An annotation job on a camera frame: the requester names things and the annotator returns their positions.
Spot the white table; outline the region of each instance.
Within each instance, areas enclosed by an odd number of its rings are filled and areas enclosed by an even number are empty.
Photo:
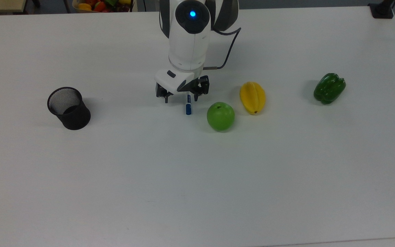
[[[155,97],[158,13],[0,16],[0,247],[395,238],[395,19],[245,10],[239,26],[186,116],[183,95]],[[212,34],[207,66],[231,38]],[[347,88],[323,106],[312,92],[328,72]],[[246,81],[267,93],[258,116],[240,102]],[[91,110],[82,130],[47,110],[61,86]],[[206,122],[216,101],[236,111],[227,133]]]

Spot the black mesh pencil cup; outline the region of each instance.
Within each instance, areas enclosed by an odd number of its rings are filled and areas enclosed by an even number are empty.
[[[69,130],[80,130],[91,119],[91,112],[83,103],[82,95],[72,87],[56,89],[48,97],[47,105],[50,112]]]

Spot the black wire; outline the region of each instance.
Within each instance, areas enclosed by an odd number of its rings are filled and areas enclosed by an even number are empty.
[[[204,67],[203,70],[221,69],[221,68],[223,68],[223,67],[225,66],[226,61],[228,61],[229,53],[231,53],[232,46],[234,45],[234,41],[236,40],[237,35],[239,35],[240,30],[242,30],[242,28],[239,27],[239,29],[237,29],[236,31],[233,31],[233,32],[231,32],[231,33],[222,33],[221,31],[218,31],[218,30],[216,30],[216,29],[214,29],[214,28],[213,28],[213,30],[214,30],[216,33],[218,33],[218,34],[220,34],[220,35],[224,35],[224,36],[233,35],[233,34],[236,34],[236,35],[235,35],[234,38],[232,39],[231,46],[229,47],[228,53],[226,54],[226,58],[225,58],[224,64],[222,64],[222,66],[220,66],[220,67]]]

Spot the floor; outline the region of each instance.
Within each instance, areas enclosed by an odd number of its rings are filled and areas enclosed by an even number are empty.
[[[27,11],[31,14],[63,14],[66,13],[63,0],[39,0],[41,6],[35,8],[31,0],[27,0]],[[144,0],[147,11],[155,11],[158,0]],[[71,13],[77,13],[68,0]],[[380,3],[381,0],[239,0],[242,9],[257,8],[307,8],[307,7],[338,7],[338,6],[367,6],[368,3]],[[143,0],[137,0],[137,8],[144,11]]]

